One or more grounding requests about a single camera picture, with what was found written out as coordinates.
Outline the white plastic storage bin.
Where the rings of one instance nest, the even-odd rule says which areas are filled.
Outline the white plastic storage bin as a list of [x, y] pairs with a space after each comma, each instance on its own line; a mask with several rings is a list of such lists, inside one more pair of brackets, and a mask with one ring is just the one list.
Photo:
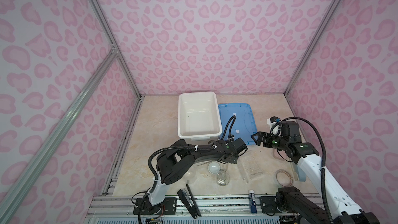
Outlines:
[[214, 92], [183, 93], [178, 98], [177, 134], [190, 142], [217, 140], [222, 124]]

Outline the clear acrylic test tube rack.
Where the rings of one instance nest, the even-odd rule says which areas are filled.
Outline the clear acrylic test tube rack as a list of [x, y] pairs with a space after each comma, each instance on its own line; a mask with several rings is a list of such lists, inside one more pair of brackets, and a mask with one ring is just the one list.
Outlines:
[[241, 155], [238, 159], [238, 165], [243, 170], [244, 179], [247, 182], [257, 179], [264, 174], [264, 171], [254, 157], [253, 151], [247, 151]]

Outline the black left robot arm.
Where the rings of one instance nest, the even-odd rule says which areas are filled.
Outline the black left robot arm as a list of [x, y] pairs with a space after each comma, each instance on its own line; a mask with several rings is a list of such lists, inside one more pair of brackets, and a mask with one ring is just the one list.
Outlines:
[[159, 213], [170, 185], [182, 179], [195, 163], [216, 161], [237, 164], [238, 158], [247, 150], [247, 145], [239, 138], [211, 141], [207, 145], [188, 144], [181, 139], [155, 151], [148, 158], [148, 167], [154, 175], [153, 185], [134, 202], [134, 214]]

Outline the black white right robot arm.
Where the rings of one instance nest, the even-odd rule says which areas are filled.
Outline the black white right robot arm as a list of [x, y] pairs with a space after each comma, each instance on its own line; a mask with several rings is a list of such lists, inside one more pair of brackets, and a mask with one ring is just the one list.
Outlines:
[[[308, 124], [314, 131], [321, 150], [312, 143], [303, 142], [298, 121]], [[378, 224], [372, 212], [366, 212], [342, 188], [326, 167], [326, 149], [320, 132], [310, 121], [289, 117], [283, 120], [272, 117], [268, 120], [269, 132], [257, 132], [251, 136], [258, 146], [283, 151], [289, 161], [300, 168], [317, 189], [323, 207], [309, 200], [296, 187], [279, 188], [272, 207], [277, 212], [294, 211], [298, 221], [310, 224]]]

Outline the blue plastic bin lid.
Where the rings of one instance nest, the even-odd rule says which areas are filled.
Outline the blue plastic bin lid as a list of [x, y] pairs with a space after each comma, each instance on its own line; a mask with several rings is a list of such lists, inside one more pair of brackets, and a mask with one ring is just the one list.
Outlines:
[[236, 116], [236, 120], [231, 129], [231, 135], [234, 135], [235, 139], [241, 138], [246, 145], [255, 145], [251, 136], [257, 133], [257, 126], [252, 109], [249, 104], [246, 103], [227, 103], [219, 104], [219, 115], [222, 125], [222, 134], [224, 139], [228, 137], [229, 129], [226, 129], [226, 125], [232, 116]]

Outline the small white round dish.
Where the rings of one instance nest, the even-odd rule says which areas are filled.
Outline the small white round dish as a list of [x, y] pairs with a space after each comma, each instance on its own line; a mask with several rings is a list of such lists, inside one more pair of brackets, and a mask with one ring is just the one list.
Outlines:
[[208, 165], [208, 172], [209, 172], [210, 174], [216, 175], [216, 174], [218, 174], [218, 173], [220, 172], [220, 170], [221, 170], [221, 167], [220, 167], [220, 164], [219, 164], [219, 163], [214, 162], [214, 161], [209, 163], [209, 165]]

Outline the clear glass flask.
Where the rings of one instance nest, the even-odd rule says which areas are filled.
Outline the clear glass flask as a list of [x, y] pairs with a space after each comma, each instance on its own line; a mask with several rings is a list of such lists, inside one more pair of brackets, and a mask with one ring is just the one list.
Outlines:
[[230, 174], [226, 170], [220, 170], [217, 174], [217, 184], [226, 186], [230, 182]]

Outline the black stapler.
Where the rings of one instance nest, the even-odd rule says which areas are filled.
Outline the black stapler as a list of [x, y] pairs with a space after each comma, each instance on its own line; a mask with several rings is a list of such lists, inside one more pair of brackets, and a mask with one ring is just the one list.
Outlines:
[[185, 189], [178, 190], [177, 196], [193, 219], [197, 219], [202, 216], [196, 203], [196, 198], [188, 183], [186, 183]]

